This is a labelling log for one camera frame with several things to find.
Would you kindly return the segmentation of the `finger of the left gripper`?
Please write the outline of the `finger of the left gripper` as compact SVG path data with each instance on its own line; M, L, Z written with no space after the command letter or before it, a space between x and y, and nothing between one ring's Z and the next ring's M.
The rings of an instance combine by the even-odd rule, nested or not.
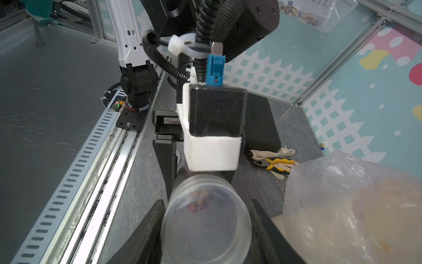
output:
M167 200L169 201L177 174L178 158L176 155L176 141L173 139L157 138L153 140L153 148L165 182Z

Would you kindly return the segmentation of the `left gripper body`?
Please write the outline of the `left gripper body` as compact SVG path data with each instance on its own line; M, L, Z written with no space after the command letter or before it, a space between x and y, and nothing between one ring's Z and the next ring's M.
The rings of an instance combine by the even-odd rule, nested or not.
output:
M183 142L184 132L176 111L155 110L152 112L152 124L157 140Z

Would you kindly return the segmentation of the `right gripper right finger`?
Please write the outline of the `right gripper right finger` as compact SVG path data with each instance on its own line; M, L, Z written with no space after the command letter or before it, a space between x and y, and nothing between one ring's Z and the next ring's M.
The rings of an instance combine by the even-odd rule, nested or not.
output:
M253 199L251 252L255 264L304 264L261 204Z

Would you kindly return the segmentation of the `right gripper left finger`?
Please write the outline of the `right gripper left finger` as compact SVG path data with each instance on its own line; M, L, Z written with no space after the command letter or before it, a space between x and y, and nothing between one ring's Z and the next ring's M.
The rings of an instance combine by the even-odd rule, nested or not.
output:
M110 264L160 264L162 260L160 231L165 212L164 201L157 200L130 238L108 262Z

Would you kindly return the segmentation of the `clear tea jar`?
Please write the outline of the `clear tea jar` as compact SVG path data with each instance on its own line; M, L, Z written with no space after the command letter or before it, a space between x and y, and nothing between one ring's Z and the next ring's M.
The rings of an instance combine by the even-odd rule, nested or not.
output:
M192 195L209 189L205 209L191 213ZM179 169L161 227L163 259L167 264L241 264L252 238L245 203L220 174Z

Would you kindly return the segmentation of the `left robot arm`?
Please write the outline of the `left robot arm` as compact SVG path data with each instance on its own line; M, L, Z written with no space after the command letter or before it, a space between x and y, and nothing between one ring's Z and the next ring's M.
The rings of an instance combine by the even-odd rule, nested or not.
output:
M118 124L135 130L143 127L156 93L159 78L154 66L177 80L173 87L178 102L188 79L186 66L194 66L200 76L206 74L205 59L182 55L178 66L168 62L158 50L165 37L193 34L189 48L204 52L212 42L221 41L229 62L272 33L280 21L277 1L143 1L142 5L153 25L144 34L136 31L132 1L108 2L119 48L120 86L126 93L124 118Z

